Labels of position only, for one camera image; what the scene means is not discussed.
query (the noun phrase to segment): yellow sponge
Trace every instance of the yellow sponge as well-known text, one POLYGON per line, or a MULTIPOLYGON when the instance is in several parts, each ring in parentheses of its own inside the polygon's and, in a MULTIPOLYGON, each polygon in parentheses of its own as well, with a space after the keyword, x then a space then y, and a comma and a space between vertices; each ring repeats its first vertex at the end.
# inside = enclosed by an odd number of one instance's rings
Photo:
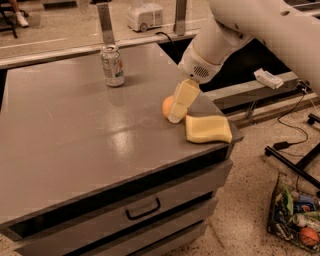
POLYGON ((230 143, 232 133, 224 116, 186 116, 187 140, 194 143, 224 141, 230 143))

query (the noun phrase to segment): aluminum can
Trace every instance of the aluminum can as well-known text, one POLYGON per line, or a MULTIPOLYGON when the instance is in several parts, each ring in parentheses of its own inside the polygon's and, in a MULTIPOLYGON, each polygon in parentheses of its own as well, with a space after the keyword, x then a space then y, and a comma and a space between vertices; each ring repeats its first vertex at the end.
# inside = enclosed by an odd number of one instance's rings
POLYGON ((111 87, 122 85, 125 78, 119 48, 114 44, 105 45, 100 56, 106 84, 111 87))

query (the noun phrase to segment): gray tabletop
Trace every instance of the gray tabletop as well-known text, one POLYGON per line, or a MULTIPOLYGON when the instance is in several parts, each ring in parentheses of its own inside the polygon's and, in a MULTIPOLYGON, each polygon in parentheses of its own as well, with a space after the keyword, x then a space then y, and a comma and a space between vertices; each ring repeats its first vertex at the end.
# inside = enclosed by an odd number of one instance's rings
MULTIPOLYGON (((122 50, 126 82, 105 85, 99 55, 8 72, 0 115, 0 227, 225 143, 192 144, 162 115, 182 77, 156 44, 122 50)), ((206 96, 191 115, 221 114, 206 96)), ((233 142, 242 139, 232 126, 233 142)))

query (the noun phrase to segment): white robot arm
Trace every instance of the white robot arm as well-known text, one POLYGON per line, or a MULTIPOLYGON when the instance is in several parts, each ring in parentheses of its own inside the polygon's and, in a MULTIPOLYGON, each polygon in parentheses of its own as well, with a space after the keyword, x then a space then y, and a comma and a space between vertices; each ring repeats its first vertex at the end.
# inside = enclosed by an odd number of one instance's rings
POLYGON ((179 64, 192 80, 209 82, 233 52, 256 38, 320 95, 320 20, 283 0, 209 0, 209 4, 213 15, 179 64))

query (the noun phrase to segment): drawer handle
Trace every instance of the drawer handle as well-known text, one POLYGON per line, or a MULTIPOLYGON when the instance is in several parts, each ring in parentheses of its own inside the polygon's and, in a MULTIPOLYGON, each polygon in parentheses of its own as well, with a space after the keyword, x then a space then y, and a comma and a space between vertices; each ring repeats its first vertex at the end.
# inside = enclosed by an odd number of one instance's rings
POLYGON ((137 216, 131 216, 129 210, 126 210, 127 218, 129 220, 137 220, 137 219, 140 219, 142 217, 145 217, 145 216, 147 216, 147 215, 149 215, 151 213, 154 213, 154 212, 158 211, 160 209, 160 207, 161 207, 159 198, 156 198, 156 202, 157 202, 156 208, 154 208, 154 209, 152 209, 152 210, 150 210, 148 212, 142 213, 140 215, 137 215, 137 216))

